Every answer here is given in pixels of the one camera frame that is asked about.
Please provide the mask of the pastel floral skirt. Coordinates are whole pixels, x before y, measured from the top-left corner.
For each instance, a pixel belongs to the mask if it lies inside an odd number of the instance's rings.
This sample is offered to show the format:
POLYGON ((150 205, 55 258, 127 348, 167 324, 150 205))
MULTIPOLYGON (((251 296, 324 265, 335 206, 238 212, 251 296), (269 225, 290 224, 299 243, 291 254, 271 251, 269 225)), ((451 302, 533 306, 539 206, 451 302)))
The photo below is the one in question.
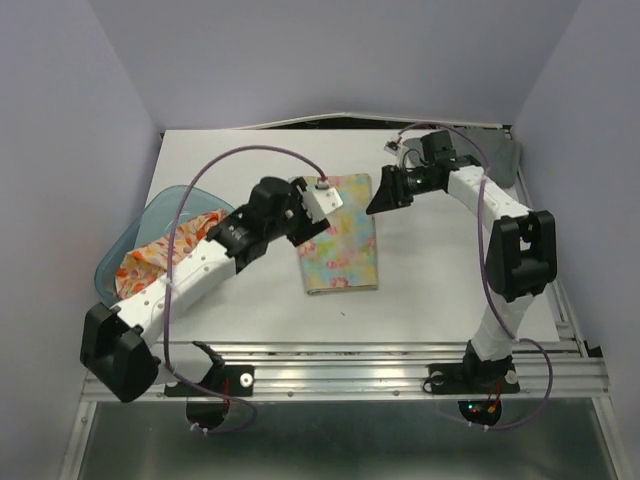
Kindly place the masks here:
POLYGON ((304 290, 309 295, 376 290, 379 286, 374 218, 366 213, 372 181, 366 173, 330 176, 343 206, 330 227, 297 248, 304 290))

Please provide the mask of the grey pleated skirt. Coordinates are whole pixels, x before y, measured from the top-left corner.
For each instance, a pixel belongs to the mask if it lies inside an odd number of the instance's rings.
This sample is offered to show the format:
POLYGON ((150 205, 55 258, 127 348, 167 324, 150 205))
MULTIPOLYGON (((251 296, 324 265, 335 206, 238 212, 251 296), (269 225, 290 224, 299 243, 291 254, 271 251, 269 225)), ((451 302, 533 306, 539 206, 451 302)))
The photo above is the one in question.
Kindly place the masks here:
POLYGON ((448 192, 452 175, 466 167, 478 167, 500 187, 515 183, 521 145, 499 130, 456 128, 433 124, 432 131, 418 138, 401 140, 398 166, 417 172, 425 183, 448 192))

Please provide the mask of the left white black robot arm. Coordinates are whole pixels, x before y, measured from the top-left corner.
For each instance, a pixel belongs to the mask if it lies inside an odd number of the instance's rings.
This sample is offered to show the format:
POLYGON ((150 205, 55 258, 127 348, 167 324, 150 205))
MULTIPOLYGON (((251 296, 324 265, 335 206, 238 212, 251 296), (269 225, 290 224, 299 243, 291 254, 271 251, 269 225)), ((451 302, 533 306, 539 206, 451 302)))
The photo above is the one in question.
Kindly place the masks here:
POLYGON ((286 238, 293 246, 330 226, 343 201, 326 182, 309 185, 264 177, 246 204, 213 226, 194 249, 141 292, 113 306, 99 302, 85 315, 81 363, 129 403, 158 383, 160 371, 175 369, 151 348, 169 338, 172 315, 180 315, 219 284, 264 256, 268 245, 286 238))

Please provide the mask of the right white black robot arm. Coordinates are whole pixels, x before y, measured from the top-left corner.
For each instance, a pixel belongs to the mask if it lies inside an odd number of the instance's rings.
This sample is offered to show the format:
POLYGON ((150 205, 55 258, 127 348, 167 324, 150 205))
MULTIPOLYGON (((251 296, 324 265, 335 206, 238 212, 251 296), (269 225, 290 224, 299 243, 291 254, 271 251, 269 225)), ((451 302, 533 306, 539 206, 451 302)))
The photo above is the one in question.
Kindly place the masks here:
POLYGON ((489 177, 480 151, 462 154, 452 130, 420 138, 395 137, 385 149, 396 158, 381 170, 369 215, 410 206, 421 194, 442 191, 476 217, 481 283, 487 307, 458 363, 430 366, 435 394, 482 393, 514 385, 513 347, 537 296, 557 276, 556 225, 548 211, 534 211, 489 177))

